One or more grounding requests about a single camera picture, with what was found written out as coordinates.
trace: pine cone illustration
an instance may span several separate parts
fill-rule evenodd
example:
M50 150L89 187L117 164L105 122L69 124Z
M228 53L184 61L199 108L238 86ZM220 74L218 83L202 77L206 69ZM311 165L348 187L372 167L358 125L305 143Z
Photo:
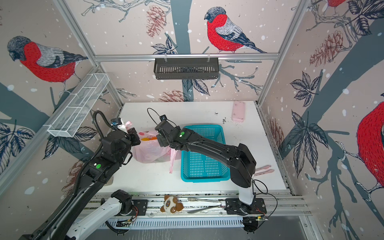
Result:
M281 126L276 122L275 119L269 119L269 128L271 129L272 136L276 142L278 148L281 148L282 143L284 141L284 133Z
M160 7L152 5L147 11L147 18L147 34L153 38L155 34L159 35L161 30L164 29L166 25L166 14Z
M189 102L189 99L184 96L183 92L178 90L172 90L168 93L163 92L158 100L161 102Z
M68 171L67 185L65 185L61 191L64 192L64 197L72 193L73 185L76 181L76 177L79 174L79 171L83 165L82 161L76 162Z
M343 48L343 34L340 31L335 31L324 39L324 43L314 51L310 57L310 65L315 64L316 67L326 62L333 61L333 58Z

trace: metal tongs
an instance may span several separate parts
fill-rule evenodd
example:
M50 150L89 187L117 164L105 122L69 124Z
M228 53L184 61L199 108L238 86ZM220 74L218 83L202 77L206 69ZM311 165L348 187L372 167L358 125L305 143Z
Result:
M205 208L203 208L203 209L196 209L196 210L188 211L187 213L189 213L189 214L195 214L195 213L197 213L197 212L201 212L201 211L204 211L204 210L212 209L212 208L215 208L215 207L220 207L221 204L222 204L221 201L205 200L205 199L199 199L199 198L195 198L195 197L189 197L189 198L188 198L188 201L191 201L191 202L197 202L197 201L201 201L201 202L216 202L216 203L217 203L216 206L205 207Z

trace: pink phone case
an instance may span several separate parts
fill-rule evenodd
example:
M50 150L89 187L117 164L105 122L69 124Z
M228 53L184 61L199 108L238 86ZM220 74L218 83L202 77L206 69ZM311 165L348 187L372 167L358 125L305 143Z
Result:
M232 120L236 122L243 122L245 115L245 102L235 101L232 109Z

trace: white wire basket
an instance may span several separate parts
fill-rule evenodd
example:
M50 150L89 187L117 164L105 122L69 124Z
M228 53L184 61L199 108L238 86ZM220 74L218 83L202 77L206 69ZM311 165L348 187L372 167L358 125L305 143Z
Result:
M54 137L73 137L87 114L109 83L107 74L93 73L88 75L84 86L74 95L61 114L49 127L48 132Z

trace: black metal basket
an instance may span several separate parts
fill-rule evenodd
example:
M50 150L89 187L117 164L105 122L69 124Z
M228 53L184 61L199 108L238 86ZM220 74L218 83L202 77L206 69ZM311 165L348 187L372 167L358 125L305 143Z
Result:
M218 58L155 59L156 79L216 79Z

